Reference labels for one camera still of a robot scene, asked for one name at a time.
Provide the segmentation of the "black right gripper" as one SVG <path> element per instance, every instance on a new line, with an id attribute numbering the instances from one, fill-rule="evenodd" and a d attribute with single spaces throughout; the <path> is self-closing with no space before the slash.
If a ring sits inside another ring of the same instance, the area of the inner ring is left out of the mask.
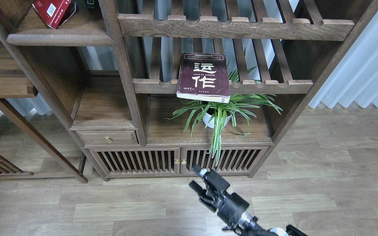
<path id="1" fill-rule="evenodd" d="M 193 165 L 192 170 L 206 186 L 206 189 L 203 189 L 195 181 L 189 183 L 189 187 L 198 194 L 201 203 L 212 212 L 217 212 L 217 216 L 227 226 L 247 226 L 250 223 L 250 214 L 247 213 L 249 203 L 238 194 L 227 192 L 229 182 L 214 170 L 208 171 L 198 164 Z"/>

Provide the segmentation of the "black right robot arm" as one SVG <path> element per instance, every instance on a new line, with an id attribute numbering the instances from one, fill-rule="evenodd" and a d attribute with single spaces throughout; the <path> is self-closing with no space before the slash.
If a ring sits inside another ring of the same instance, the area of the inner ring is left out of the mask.
<path id="1" fill-rule="evenodd" d="M 305 236 L 306 234 L 292 225 L 286 229 L 272 227 L 263 229 L 258 223 L 258 218 L 248 212 L 249 203 L 236 193 L 228 194 L 230 187 L 222 176 L 214 170 L 208 171 L 199 165 L 194 165 L 192 170 L 204 181 L 206 189 L 203 189 L 195 181 L 189 186 L 198 194 L 199 201 L 224 221 L 227 226 L 222 231 L 233 231 L 239 236 Z"/>

